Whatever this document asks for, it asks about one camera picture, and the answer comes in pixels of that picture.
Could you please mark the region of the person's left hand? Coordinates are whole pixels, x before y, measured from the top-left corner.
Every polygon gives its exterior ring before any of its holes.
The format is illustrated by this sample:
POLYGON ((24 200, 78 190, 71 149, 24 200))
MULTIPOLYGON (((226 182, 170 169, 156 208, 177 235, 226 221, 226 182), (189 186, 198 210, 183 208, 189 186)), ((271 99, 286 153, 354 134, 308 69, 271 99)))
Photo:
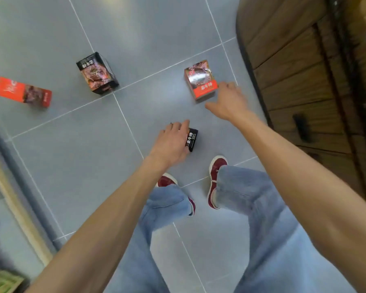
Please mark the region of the person's left hand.
POLYGON ((181 123, 169 123, 160 131, 148 157, 157 168, 166 171, 182 162, 189 154, 186 141, 181 138, 181 123))

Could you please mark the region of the person's right hand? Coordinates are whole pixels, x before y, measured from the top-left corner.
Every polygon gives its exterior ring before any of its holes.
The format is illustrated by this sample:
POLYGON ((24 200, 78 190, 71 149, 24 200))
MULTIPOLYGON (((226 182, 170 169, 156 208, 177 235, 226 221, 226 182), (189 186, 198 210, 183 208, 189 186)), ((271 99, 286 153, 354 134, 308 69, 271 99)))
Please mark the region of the person's right hand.
POLYGON ((224 118, 220 119, 229 121, 233 125, 252 115, 245 95, 234 82, 219 83, 218 97, 215 102, 224 109, 224 118))

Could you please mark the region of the small black food box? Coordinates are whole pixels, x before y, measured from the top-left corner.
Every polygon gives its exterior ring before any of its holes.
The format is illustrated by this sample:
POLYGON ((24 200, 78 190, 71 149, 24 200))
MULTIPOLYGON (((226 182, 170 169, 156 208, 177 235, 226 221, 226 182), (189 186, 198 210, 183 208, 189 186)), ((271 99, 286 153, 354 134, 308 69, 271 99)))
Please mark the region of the small black food box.
POLYGON ((188 147, 189 152, 193 152, 196 139, 198 137, 199 131, 197 129, 188 128, 187 131, 187 139, 186 139, 186 147, 188 147))

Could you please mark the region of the person's left forearm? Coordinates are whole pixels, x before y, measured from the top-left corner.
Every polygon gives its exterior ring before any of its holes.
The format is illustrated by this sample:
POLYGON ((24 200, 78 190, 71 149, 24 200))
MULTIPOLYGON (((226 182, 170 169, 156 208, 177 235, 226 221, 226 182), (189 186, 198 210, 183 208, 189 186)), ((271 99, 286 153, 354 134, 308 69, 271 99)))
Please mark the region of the person's left forearm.
POLYGON ((25 293, 103 293, 150 192, 171 163, 149 155, 59 250, 25 293))

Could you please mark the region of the person's right forearm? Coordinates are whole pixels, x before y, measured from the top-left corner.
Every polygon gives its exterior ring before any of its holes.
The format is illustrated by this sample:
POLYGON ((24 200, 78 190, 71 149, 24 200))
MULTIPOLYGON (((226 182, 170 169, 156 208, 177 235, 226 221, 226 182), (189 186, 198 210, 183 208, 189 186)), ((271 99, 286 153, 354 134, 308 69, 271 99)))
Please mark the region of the person's right forearm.
POLYGON ((366 202, 253 113, 234 113, 230 122, 254 149, 315 248, 357 292, 366 293, 366 202))

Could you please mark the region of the red silver food box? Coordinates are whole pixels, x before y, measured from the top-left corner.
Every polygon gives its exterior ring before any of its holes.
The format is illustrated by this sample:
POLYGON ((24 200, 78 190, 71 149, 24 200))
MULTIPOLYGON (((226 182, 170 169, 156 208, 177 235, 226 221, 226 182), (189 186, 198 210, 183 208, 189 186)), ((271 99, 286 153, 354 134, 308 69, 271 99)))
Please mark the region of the red silver food box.
POLYGON ((212 97, 219 85, 208 60, 202 60, 184 70, 184 78, 196 102, 212 97))

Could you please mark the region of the person's right red shoe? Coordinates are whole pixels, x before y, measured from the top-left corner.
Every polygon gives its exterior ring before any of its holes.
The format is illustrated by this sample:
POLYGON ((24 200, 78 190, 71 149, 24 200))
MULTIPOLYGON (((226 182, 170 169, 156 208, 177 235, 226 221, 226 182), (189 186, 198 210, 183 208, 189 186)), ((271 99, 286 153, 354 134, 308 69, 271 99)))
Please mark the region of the person's right red shoe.
POLYGON ((207 195, 207 202, 209 206, 213 209, 219 209, 217 205, 217 194, 216 194, 216 187, 217 187, 217 176, 219 173, 219 169, 222 166, 228 165, 227 159, 222 155, 215 156, 209 165, 209 177, 210 177, 210 188, 207 195))

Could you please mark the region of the person's red shoe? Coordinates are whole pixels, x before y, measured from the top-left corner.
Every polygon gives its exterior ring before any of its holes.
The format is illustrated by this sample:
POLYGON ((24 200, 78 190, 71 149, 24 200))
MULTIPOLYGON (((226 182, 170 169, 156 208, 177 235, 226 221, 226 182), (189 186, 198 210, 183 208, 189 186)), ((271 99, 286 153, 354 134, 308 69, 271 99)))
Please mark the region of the person's red shoe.
MULTIPOLYGON (((168 173, 164 173, 161 176, 161 178, 157 181, 155 187, 167 187, 169 185, 179 186, 177 180, 172 175, 170 175, 168 173)), ((190 196, 187 196, 187 197, 188 197, 188 200, 190 202, 190 207, 191 207, 191 212, 188 216, 190 218, 195 215, 196 205, 195 205, 194 200, 190 196)))
POLYGON ((219 169, 222 166, 228 165, 227 159, 222 155, 215 156, 209 165, 209 177, 210 177, 210 188, 207 195, 207 202, 209 206, 213 209, 219 209, 217 205, 217 194, 216 194, 216 187, 217 187, 217 176, 219 173, 219 169))

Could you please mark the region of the person's left red shoe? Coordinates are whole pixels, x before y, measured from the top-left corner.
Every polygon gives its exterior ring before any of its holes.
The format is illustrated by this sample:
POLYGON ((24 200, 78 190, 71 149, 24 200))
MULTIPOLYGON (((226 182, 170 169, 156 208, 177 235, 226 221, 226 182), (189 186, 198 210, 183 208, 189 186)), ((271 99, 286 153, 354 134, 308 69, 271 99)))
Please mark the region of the person's left red shoe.
MULTIPOLYGON (((170 175, 168 173, 164 173, 161 176, 161 178, 157 181, 155 187, 167 187, 169 185, 179 186, 177 180, 172 175, 170 175)), ((195 205, 194 200, 190 196, 187 196, 187 197, 188 197, 188 200, 190 202, 190 207, 191 207, 191 212, 188 216, 190 218, 195 215, 196 205, 195 205)))

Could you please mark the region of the brown wooden drawer cabinet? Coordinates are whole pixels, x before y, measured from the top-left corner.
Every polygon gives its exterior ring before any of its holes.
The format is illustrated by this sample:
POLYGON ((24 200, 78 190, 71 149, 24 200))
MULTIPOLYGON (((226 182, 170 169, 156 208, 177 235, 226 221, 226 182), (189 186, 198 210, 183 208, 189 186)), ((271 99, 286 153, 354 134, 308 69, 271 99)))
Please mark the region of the brown wooden drawer cabinet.
POLYGON ((236 35, 268 125, 366 200, 366 0, 240 0, 236 35))

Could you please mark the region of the light blue jeans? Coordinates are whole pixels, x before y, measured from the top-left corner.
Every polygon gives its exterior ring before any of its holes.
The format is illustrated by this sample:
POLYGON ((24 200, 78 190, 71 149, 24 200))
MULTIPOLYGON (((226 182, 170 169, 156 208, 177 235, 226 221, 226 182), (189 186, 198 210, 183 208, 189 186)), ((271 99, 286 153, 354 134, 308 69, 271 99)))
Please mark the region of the light blue jeans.
MULTIPOLYGON (((249 264, 233 293, 356 293, 312 245, 265 172, 223 165, 219 206, 249 219, 249 264)), ((179 186, 155 187, 104 293, 170 293, 154 261, 152 232, 192 213, 179 186)))

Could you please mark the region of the large black food box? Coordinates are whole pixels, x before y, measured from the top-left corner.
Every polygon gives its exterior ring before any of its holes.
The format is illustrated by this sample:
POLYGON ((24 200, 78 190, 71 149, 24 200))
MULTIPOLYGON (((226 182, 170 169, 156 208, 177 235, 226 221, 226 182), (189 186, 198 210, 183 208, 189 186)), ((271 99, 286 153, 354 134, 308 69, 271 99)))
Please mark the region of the large black food box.
POLYGON ((76 65, 93 93, 104 96, 119 87, 111 67, 99 52, 79 60, 76 65))

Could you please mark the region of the long red food box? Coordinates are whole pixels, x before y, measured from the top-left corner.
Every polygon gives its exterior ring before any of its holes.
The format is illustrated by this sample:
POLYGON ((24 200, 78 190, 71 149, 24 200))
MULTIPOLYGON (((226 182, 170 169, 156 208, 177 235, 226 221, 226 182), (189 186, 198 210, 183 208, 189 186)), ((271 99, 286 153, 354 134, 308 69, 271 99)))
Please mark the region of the long red food box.
POLYGON ((0 77, 0 97, 48 108, 52 99, 52 91, 0 77))

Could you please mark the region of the green packet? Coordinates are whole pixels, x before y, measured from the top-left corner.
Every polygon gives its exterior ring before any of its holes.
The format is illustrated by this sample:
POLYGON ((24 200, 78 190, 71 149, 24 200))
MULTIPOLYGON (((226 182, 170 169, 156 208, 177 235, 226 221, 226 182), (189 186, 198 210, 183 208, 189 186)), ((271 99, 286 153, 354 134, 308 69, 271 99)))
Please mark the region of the green packet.
POLYGON ((25 278, 0 270, 0 293, 15 293, 25 278))

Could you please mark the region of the grey cream shelf frame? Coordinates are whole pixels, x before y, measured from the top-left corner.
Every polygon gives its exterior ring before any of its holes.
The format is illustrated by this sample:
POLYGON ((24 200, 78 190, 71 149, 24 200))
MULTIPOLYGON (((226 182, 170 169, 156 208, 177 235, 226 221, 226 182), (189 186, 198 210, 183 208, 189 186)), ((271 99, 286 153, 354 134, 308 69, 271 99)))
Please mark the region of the grey cream shelf frame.
POLYGON ((39 261, 48 266, 63 233, 1 120, 0 197, 39 261))

